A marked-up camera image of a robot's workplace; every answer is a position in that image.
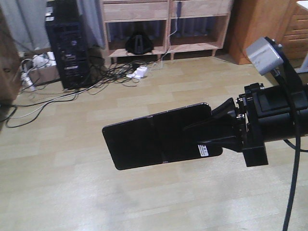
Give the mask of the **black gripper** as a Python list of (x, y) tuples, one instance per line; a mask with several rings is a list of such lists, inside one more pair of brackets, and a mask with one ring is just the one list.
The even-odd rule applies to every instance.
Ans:
[[(197, 144), (243, 152), (247, 167), (268, 165), (265, 143), (295, 137), (295, 127), (286, 95), (279, 86), (264, 88), (262, 84), (245, 86), (237, 98), (239, 109), (247, 117), (243, 143), (227, 136), (198, 141)], [(232, 130), (238, 128), (237, 108), (233, 98), (211, 111), (205, 120), (190, 124), (183, 131)]]

